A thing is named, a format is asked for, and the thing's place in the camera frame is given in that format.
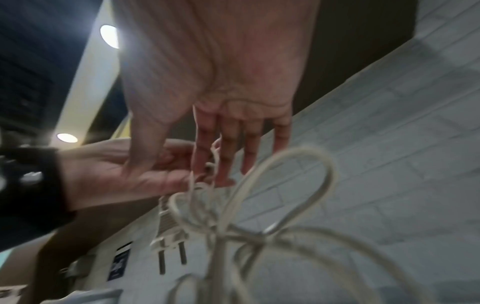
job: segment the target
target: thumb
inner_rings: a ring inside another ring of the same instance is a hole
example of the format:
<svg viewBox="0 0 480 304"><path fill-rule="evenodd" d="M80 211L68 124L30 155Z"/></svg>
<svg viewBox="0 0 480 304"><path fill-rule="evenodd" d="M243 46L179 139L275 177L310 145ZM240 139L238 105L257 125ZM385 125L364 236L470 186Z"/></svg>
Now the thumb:
<svg viewBox="0 0 480 304"><path fill-rule="evenodd" d="M142 119L138 116L132 118L130 153L123 167L124 176L138 177L152 169L162 151L170 127L151 119Z"/></svg>

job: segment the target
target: ceiling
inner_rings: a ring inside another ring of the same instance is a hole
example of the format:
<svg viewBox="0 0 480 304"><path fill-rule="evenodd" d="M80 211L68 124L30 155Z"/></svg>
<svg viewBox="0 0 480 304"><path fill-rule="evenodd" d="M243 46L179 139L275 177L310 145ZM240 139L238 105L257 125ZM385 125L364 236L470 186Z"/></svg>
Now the ceiling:
<svg viewBox="0 0 480 304"><path fill-rule="evenodd" d="M416 6L417 0L322 0L294 112L410 39ZM128 125L117 50L101 39L103 24L114 24L110 0L0 2L2 134L11 130L22 142L65 149L108 139L122 122ZM62 132L74 134L79 143L56 139ZM171 136L194 138L191 114ZM14 250L0 269L0 284L8 284L12 269L23 269L15 283L34 280L22 302L61 294L59 267L155 205L151 199L79 212L73 223L45 241L38 258L38 243Z"/></svg>

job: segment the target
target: dark ceiling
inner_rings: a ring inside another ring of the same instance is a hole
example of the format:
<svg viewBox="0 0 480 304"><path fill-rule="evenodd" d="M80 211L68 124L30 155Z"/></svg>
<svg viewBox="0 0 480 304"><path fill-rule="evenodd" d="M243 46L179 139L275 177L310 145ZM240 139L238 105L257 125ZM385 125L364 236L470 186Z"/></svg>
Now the dark ceiling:
<svg viewBox="0 0 480 304"><path fill-rule="evenodd" d="M34 143L48 142L100 4L101 0L0 1L0 127L18 131ZM322 0L294 112L410 39L416 6L417 0ZM126 112L117 81L86 141L109 138ZM194 134L191 115L172 131L177 138L192 139ZM155 200L147 200L80 212L44 246L34 270L15 277L15 283L34 279L21 303L62 295L65 282L58 275L60 268L155 205ZM25 252L30 253L25 259L32 262L38 249ZM5 284L4 275L9 274L0 271L0 282Z"/></svg>

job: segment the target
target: ceiling light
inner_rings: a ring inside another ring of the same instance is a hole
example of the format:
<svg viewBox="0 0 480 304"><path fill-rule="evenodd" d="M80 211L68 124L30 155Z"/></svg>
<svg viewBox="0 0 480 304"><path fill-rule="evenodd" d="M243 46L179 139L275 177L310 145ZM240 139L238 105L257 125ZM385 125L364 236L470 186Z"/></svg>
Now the ceiling light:
<svg viewBox="0 0 480 304"><path fill-rule="evenodd" d="M68 133L58 133L56 135L58 137L58 139L60 139L61 141L65 141L66 143L76 143L77 141L79 141L79 139L75 136L73 136L72 134L68 134Z"/></svg>
<svg viewBox="0 0 480 304"><path fill-rule="evenodd" d="M105 40L106 44L114 49L119 48L119 39L117 37L117 28L110 25L102 25L100 27L100 35Z"/></svg>

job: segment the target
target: forearm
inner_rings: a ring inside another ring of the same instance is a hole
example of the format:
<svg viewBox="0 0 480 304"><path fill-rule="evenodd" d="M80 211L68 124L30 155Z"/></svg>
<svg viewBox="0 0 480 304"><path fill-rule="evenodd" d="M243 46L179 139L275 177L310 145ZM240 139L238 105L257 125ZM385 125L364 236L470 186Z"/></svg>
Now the forearm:
<svg viewBox="0 0 480 304"><path fill-rule="evenodd" d="M69 223L54 149L0 149L0 251Z"/></svg>

